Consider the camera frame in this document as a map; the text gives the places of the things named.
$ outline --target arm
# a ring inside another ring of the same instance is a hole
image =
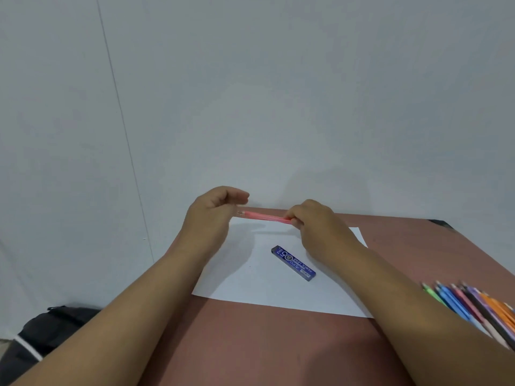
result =
[[[218,187],[191,205],[166,254],[13,386],[135,386],[170,318],[220,248],[248,193]]]
[[[307,200],[286,216],[310,255],[345,280],[372,313],[418,386],[513,384],[512,351],[363,246],[329,207]]]

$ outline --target white wall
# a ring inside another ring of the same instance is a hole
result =
[[[0,337],[152,264],[95,0],[0,1]]]
[[[218,184],[437,218],[515,272],[515,0],[100,0],[154,255]]]
[[[0,322],[18,327],[151,264],[95,0],[23,1],[0,3]],[[228,184],[447,220],[515,272],[515,0],[100,7],[154,258]]]

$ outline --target black bag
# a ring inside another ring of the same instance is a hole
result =
[[[87,307],[49,307],[47,313],[31,319],[18,334],[41,357],[61,345],[96,316],[100,310]],[[8,386],[38,363],[30,351],[14,340],[0,360],[0,386]]]

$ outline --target pink pencil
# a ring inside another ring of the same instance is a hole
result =
[[[238,214],[244,216],[245,218],[259,219],[261,221],[274,221],[274,222],[282,222],[292,224],[291,219],[276,217],[274,215],[260,214],[254,213],[252,211],[238,211]]]

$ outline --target right hand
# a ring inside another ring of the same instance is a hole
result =
[[[291,218],[292,225],[300,230],[308,253],[329,268],[342,257],[341,250],[363,246],[329,207],[312,199],[293,206],[285,217]]]

